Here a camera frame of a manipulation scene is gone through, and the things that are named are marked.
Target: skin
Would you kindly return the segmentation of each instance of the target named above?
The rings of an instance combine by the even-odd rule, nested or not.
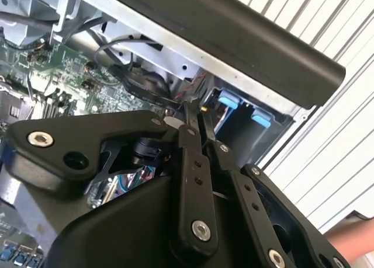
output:
[[[374,219],[337,228],[325,236],[349,263],[353,263],[374,251]]]

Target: bolt head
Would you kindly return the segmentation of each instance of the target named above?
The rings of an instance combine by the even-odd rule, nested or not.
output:
[[[345,268],[344,264],[339,260],[339,258],[334,257],[334,261],[335,261],[336,265],[337,265],[339,268]]]
[[[259,176],[260,175],[260,172],[257,168],[253,167],[251,168],[251,172],[255,175],[255,176]]]
[[[156,119],[156,118],[152,118],[152,122],[156,125],[161,125],[161,121],[159,121],[159,119]]]
[[[207,242],[210,240],[210,229],[205,222],[201,220],[196,220],[192,223],[192,232],[197,237],[197,239]]]
[[[228,152],[228,147],[225,146],[224,144],[221,144],[220,148],[222,149],[223,152]]]
[[[35,147],[50,147],[54,142],[50,134],[42,131],[32,132],[27,136],[27,140]]]
[[[271,262],[275,265],[276,268],[285,268],[286,263],[281,254],[277,252],[276,250],[269,250],[269,257]]]
[[[196,135],[196,133],[192,129],[187,129],[187,132],[189,132],[191,135]]]

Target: red wire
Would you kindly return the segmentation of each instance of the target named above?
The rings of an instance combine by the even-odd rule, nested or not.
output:
[[[175,97],[174,97],[174,100],[180,98],[181,96],[184,95],[185,92],[187,92],[188,90],[190,90],[199,80],[199,78],[204,78],[205,77],[205,74],[200,74],[198,77],[195,78],[194,81],[192,81],[192,83],[187,87],[185,88],[181,93],[177,94]]]

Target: electronic component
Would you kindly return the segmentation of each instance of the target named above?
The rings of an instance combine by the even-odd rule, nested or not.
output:
[[[4,247],[2,252],[0,253],[0,260],[5,262],[10,261],[17,251],[17,248],[18,246],[14,243],[10,243],[6,247]]]
[[[38,268],[40,262],[41,257],[38,255],[33,255],[27,263],[26,268]]]
[[[13,260],[13,264],[15,266],[23,266],[26,263],[28,257],[29,257],[28,253],[19,252],[18,255]]]

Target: green circuit board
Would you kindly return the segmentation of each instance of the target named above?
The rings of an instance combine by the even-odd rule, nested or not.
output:
[[[26,86],[30,76],[32,86],[40,92],[59,88],[77,101],[75,115],[123,112],[148,109],[156,113],[163,110],[127,93],[121,86],[102,86],[92,82],[84,71],[90,62],[84,55],[68,48],[55,46],[30,59],[30,53],[0,47],[0,75]]]

